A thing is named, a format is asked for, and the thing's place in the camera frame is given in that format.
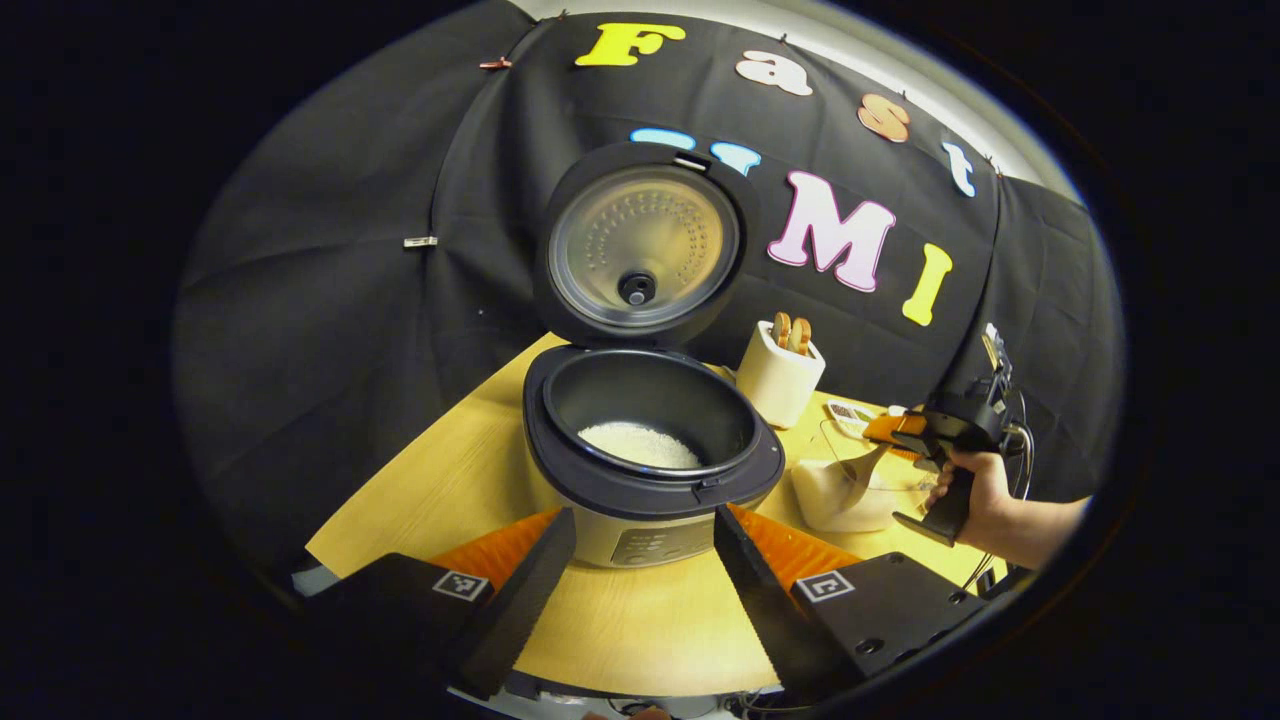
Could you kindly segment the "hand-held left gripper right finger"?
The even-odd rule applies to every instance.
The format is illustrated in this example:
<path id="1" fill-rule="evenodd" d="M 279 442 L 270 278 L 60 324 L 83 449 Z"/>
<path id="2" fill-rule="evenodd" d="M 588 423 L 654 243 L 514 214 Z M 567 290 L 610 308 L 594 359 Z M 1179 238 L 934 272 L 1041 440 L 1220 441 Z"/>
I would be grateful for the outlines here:
<path id="1" fill-rule="evenodd" d="M 905 553 L 860 559 L 735 503 L 716 509 L 713 544 L 780 684 L 803 705 L 924 655 L 988 606 Z"/>

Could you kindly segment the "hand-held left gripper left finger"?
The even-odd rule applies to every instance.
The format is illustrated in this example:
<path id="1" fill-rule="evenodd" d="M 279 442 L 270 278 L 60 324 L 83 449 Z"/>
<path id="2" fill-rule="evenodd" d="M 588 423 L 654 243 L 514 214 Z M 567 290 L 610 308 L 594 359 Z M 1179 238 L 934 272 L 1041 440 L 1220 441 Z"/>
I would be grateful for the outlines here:
<path id="1" fill-rule="evenodd" d="M 573 556 L 568 509 L 527 516 L 433 559 L 392 552 L 303 602 L 312 635 L 397 691 L 493 697 Z"/>

